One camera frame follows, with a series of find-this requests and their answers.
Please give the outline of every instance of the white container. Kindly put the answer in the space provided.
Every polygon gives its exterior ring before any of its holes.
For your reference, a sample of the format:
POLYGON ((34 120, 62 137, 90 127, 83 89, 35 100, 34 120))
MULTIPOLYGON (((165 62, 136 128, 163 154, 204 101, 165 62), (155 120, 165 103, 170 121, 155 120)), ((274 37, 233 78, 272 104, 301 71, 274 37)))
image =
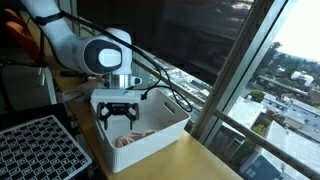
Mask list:
MULTIPOLYGON (((101 96, 103 90, 95 90, 91 105, 96 110, 98 102, 107 102, 101 96)), ((115 147, 115 139, 131 133, 130 121, 125 116, 108 118, 108 129, 102 121, 95 121, 98 138, 113 173, 117 173, 147 156, 168 146, 180 137, 190 115, 159 89, 149 91, 147 100, 139 104, 140 119, 133 123, 133 131, 156 130, 157 132, 124 147, 115 147)))

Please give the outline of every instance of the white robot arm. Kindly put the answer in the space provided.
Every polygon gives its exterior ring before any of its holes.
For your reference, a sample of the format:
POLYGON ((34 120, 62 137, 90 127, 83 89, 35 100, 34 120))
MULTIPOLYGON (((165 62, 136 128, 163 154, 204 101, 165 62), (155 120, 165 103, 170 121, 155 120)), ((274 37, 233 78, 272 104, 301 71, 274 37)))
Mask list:
MULTIPOLYGON (((21 0, 33 19, 50 17, 60 12, 54 0, 21 0)), ((131 87, 136 77, 131 77, 132 50, 114 40, 97 35, 77 37, 63 18, 39 25, 50 42, 57 61, 65 67, 88 74, 112 73, 111 87, 131 87)), ((130 35, 122 30, 109 28, 108 32, 131 44, 130 35)))

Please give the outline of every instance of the wooden table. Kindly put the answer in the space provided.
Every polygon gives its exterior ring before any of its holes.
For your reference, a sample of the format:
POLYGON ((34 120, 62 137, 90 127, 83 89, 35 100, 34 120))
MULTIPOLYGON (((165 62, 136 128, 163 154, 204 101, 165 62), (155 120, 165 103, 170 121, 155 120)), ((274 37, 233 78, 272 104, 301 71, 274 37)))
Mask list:
MULTIPOLYGON (((58 71, 52 72, 62 91, 75 88, 83 83, 76 77, 61 77, 58 71)), ((114 174, 109 169, 103 155, 103 149, 97 138, 90 108, 73 101, 68 106, 78 117, 78 124, 101 171, 109 180, 150 179, 150 180, 211 180, 241 179, 227 165, 202 146, 187 132, 183 132, 178 141, 155 154, 114 174)))

